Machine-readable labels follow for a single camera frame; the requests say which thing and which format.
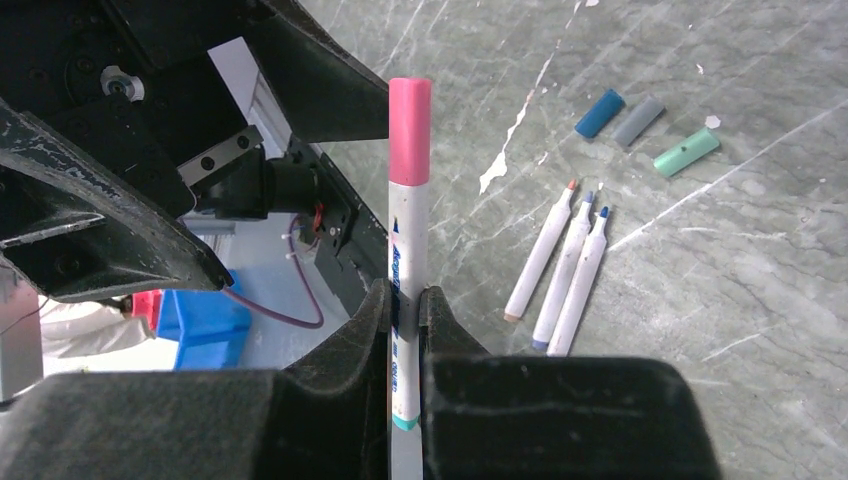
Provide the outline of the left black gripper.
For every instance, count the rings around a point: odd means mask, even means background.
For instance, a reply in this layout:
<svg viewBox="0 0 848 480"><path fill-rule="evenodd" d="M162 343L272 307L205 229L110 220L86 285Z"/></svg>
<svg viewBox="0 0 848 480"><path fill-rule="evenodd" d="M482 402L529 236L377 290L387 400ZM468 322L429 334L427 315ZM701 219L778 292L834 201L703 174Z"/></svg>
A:
<svg viewBox="0 0 848 480"><path fill-rule="evenodd" d="M300 2L246 6L245 40L296 137L388 137L385 80ZM223 1L2 3L2 265L62 302L219 291L233 277L174 217L314 211L316 171L266 158L209 56L246 15Z"/></svg>

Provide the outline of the blue pen cap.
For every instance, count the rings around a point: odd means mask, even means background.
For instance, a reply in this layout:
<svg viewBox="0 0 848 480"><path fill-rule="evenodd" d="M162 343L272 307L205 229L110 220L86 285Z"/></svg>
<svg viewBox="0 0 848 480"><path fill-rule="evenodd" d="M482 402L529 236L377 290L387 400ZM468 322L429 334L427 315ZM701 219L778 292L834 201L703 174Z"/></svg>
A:
<svg viewBox="0 0 848 480"><path fill-rule="evenodd" d="M608 89L575 125L575 132L587 139L598 133L624 108L625 101L614 89Z"/></svg>

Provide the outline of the white pen green cap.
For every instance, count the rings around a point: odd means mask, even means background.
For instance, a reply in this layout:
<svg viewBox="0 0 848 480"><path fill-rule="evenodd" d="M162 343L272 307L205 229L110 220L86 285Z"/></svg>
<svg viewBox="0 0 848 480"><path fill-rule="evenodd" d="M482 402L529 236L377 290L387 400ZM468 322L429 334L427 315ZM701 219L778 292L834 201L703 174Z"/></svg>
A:
<svg viewBox="0 0 848 480"><path fill-rule="evenodd" d="M557 320L547 356L567 356L571 350L590 291L607 247L609 207L603 206L582 247L571 285Z"/></svg>

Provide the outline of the white pen grey cap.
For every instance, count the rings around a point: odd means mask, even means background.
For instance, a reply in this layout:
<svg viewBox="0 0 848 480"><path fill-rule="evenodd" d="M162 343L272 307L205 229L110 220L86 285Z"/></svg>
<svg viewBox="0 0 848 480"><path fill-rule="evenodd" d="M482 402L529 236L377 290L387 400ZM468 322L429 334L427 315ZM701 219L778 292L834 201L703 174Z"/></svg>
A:
<svg viewBox="0 0 848 480"><path fill-rule="evenodd" d="M570 220L555 269L532 334L532 347L545 351L552 338L582 246L590 230L589 213L594 193L589 191Z"/></svg>

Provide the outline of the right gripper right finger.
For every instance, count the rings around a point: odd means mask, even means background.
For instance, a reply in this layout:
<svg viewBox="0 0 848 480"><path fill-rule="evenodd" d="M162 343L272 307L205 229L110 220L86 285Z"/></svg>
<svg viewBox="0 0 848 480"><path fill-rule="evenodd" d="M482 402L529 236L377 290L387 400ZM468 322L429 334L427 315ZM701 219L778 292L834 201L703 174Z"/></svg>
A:
<svg viewBox="0 0 848 480"><path fill-rule="evenodd" d="M640 357L498 356L421 297L428 479L718 479L690 386Z"/></svg>

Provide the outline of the white pen orange tip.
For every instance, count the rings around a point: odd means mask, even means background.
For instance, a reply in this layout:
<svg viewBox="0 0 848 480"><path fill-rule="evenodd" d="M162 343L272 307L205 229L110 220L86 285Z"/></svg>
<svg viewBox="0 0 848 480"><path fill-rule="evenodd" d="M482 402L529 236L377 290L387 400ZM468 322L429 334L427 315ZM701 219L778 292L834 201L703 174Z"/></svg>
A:
<svg viewBox="0 0 848 480"><path fill-rule="evenodd" d="M577 179L572 179L562 191L560 198L552 205L504 308L506 321L517 322L524 315L570 217L570 202L577 189L577 183Z"/></svg>

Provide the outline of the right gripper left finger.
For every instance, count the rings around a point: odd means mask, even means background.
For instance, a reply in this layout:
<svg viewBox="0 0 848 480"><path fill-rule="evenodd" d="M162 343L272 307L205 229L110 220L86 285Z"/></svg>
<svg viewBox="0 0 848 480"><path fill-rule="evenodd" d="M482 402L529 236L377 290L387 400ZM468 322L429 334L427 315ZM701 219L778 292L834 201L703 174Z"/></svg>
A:
<svg viewBox="0 0 848 480"><path fill-rule="evenodd" d="M282 370L68 373L14 403L5 479L386 479L391 290Z"/></svg>

